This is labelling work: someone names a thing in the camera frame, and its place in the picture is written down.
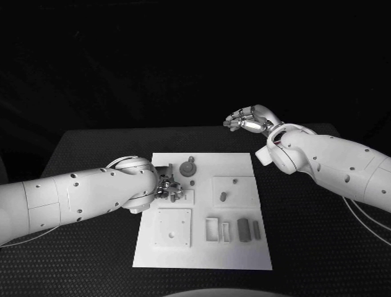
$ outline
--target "white platform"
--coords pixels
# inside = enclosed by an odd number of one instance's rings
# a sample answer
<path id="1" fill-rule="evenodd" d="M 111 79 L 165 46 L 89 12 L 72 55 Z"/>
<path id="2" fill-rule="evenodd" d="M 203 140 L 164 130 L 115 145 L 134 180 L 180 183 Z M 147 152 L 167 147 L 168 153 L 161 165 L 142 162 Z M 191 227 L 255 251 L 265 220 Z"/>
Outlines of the white platform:
<path id="1" fill-rule="evenodd" d="M 178 173 L 178 166 L 188 160 L 188 156 L 194 158 L 197 171 L 191 177 L 186 178 Z M 154 153 L 151 163 L 154 166 L 173 164 L 174 180 L 181 184 L 183 189 L 193 190 L 193 193 L 187 191 L 187 201 L 180 203 L 171 204 L 170 200 L 155 199 L 151 208 L 141 213 L 132 267 L 272 270 L 249 154 Z M 226 186 L 227 178 L 217 177 L 230 178 L 229 188 Z M 250 185 L 246 190 L 243 190 L 243 185 Z M 219 200 L 222 191 L 227 192 L 227 203 Z M 160 209 L 190 210 L 188 248 L 173 244 L 174 238 L 181 239 L 186 236 L 180 232 L 187 232 L 187 229 L 183 230 L 181 225 L 184 224 L 177 219 L 170 219 L 170 221 L 174 220 L 176 229 L 167 228 L 167 230 L 158 231 L 155 215 Z M 217 218 L 217 243 L 206 242 L 206 218 Z M 250 241 L 248 243 L 240 243 L 238 239 L 239 218 L 249 220 Z M 261 240 L 253 238 L 253 220 L 258 221 Z M 223 244 L 222 223 L 227 223 L 229 227 L 230 242 L 226 244 Z M 160 247 L 157 246 L 158 243 L 155 245 L 158 238 L 164 239 Z"/>

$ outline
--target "black table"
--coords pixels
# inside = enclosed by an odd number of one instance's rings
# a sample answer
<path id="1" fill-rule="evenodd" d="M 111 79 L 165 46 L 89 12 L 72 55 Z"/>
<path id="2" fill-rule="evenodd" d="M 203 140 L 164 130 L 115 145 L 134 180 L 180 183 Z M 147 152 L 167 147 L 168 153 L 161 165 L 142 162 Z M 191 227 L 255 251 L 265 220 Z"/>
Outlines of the black table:
<path id="1" fill-rule="evenodd" d="M 338 136 L 330 124 L 304 126 Z M 225 287 L 291 296 L 391 295 L 391 247 L 308 175 L 261 165 L 253 153 L 263 144 L 262 135 L 220 126 L 69 131 L 41 177 L 128 155 L 150 160 L 152 152 L 249 152 L 272 271 L 132 268 L 141 215 L 119 209 L 1 249 L 0 295 L 163 296 Z M 363 209 L 391 225 L 391 215 Z M 391 232 L 367 224 L 391 240 Z"/>

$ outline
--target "dark curtain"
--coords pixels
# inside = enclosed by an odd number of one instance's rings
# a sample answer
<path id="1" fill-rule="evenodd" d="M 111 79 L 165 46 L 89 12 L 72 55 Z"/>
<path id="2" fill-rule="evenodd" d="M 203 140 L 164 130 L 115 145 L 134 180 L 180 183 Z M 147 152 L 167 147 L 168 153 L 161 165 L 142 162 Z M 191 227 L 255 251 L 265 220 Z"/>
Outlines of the dark curtain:
<path id="1" fill-rule="evenodd" d="M 10 181 L 37 178 L 69 129 L 220 125 L 253 104 L 391 155 L 391 7 L 0 6 Z"/>

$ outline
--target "fabric surface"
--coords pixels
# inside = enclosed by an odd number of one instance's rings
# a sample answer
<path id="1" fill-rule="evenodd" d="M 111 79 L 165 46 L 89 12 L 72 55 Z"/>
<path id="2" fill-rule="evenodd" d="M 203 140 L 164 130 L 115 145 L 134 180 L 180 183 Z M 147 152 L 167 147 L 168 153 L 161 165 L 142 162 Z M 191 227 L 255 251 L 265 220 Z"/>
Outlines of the fabric surface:
<path id="1" fill-rule="evenodd" d="M 330 124 L 304 125 L 338 136 Z M 291 296 L 391 295 L 391 247 L 363 229 L 341 198 L 304 173 L 262 166 L 265 137 L 225 127 L 69 131 L 41 177 L 152 152 L 249 152 L 272 271 L 132 268 L 141 214 L 119 209 L 1 249 L 0 296 L 164 296 L 243 288 Z M 363 208 L 391 225 L 391 215 Z M 391 233 L 366 224 L 391 240 Z"/>

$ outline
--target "white board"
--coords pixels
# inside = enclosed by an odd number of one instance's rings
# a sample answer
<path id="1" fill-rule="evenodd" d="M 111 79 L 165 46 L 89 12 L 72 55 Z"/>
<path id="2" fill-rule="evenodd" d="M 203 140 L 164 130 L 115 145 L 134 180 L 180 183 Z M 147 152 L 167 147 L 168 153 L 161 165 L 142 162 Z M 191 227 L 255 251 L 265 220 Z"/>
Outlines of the white board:
<path id="1" fill-rule="evenodd" d="M 191 177 L 178 173 L 180 164 L 194 158 L 197 171 Z M 193 191 L 193 204 L 173 204 L 167 200 L 155 199 L 151 208 L 141 213 L 139 234 L 134 252 L 132 267 L 190 268 L 190 269 L 249 269 L 271 270 L 268 244 L 263 230 L 263 220 L 258 206 L 258 191 L 248 194 L 255 199 L 252 208 L 213 207 L 213 178 L 253 177 L 250 156 L 248 153 L 154 153 L 151 158 L 154 166 L 173 164 L 174 180 L 181 184 L 183 190 Z M 155 247 L 152 230 L 155 225 L 155 212 L 158 209 L 190 209 L 190 247 Z M 219 242 L 206 242 L 206 218 L 217 218 Z M 238 238 L 238 219 L 246 218 L 250 226 L 248 243 Z M 252 221 L 258 221 L 261 240 L 253 238 Z M 227 223 L 229 243 L 223 244 L 222 223 Z"/>

